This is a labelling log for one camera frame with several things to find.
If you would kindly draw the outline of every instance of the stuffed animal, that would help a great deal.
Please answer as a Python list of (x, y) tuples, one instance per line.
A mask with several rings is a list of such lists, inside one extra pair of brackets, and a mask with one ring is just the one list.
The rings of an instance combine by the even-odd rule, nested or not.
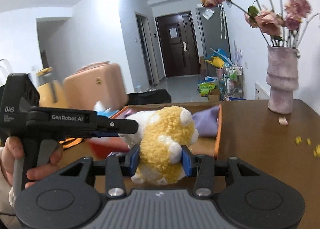
[(120, 134), (132, 147), (140, 145), (140, 162), (132, 181), (156, 185), (174, 184), (185, 176), (181, 165), (181, 145), (190, 146), (198, 139), (191, 113), (178, 106), (158, 111), (137, 112), (127, 117), (136, 120), (136, 134)]

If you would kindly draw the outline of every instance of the wooden table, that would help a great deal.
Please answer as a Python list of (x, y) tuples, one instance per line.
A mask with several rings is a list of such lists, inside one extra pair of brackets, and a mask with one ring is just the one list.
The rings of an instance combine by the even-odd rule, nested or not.
[[(313, 149), (320, 143), (320, 116), (300, 100), (294, 101), (293, 113), (287, 116), (289, 126), (278, 122), (279, 115), (268, 110), (268, 102), (223, 102), (222, 134), (219, 159), (230, 156), (248, 162), (297, 189), (304, 197), (306, 211), (298, 229), (319, 228), (320, 158), (314, 158)], [(297, 146), (295, 138), (301, 136)], [(307, 145), (310, 138), (312, 145)], [(84, 155), (92, 155), (86, 142), (65, 151), (61, 166)], [(170, 187), (186, 186), (192, 189), (194, 179), (184, 178)], [(127, 191), (133, 185), (125, 180)], [(96, 189), (104, 192), (104, 177), (98, 177)], [(224, 178), (216, 177), (216, 192), (224, 187)]]

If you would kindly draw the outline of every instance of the refrigerator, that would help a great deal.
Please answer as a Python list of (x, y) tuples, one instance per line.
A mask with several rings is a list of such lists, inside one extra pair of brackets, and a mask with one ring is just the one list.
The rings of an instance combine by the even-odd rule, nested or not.
[[(222, 22), (223, 35), (221, 39), (220, 8), (214, 7), (211, 9), (214, 11), (214, 13), (210, 19), (206, 19), (202, 15), (205, 12), (206, 8), (200, 7), (196, 9), (204, 57), (206, 58), (213, 54), (213, 51), (210, 48), (214, 50), (218, 50), (219, 48), (221, 48), (226, 52), (228, 58), (230, 59), (231, 55), (227, 23), (226, 29), (224, 29), (224, 23)], [(206, 75), (217, 76), (216, 68), (213, 65), (205, 63), (205, 70)]]

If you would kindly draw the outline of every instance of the finger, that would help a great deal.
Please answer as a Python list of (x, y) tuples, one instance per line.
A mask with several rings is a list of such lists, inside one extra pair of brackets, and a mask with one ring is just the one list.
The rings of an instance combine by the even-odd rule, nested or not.
[(20, 140), (17, 137), (9, 137), (6, 140), (5, 147), (2, 152), (2, 165), (4, 169), (13, 174), (15, 158), (23, 157), (23, 148)]
[(23, 146), (18, 137), (7, 138), (5, 147), (8, 147), (9, 151), (15, 158), (22, 158), (24, 156)]
[(36, 183), (36, 182), (28, 182), (28, 183), (26, 183), (25, 188), (28, 188), (28, 187), (30, 187), (30, 186), (33, 186), (35, 183)]
[(27, 177), (29, 180), (40, 180), (46, 176), (58, 171), (60, 168), (58, 165), (52, 165), (51, 163), (44, 166), (31, 168), (27, 171)]
[(60, 162), (60, 160), (62, 160), (62, 156), (63, 156), (63, 147), (62, 145), (59, 145), (59, 148), (56, 151), (54, 151), (50, 156), (50, 163), (52, 165), (57, 165)]

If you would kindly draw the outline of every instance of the vase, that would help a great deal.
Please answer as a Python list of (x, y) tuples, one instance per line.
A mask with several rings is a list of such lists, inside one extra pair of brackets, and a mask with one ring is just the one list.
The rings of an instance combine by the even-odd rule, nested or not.
[(270, 85), (268, 108), (289, 114), (293, 109), (293, 91), (298, 84), (297, 49), (268, 46), (267, 84)]

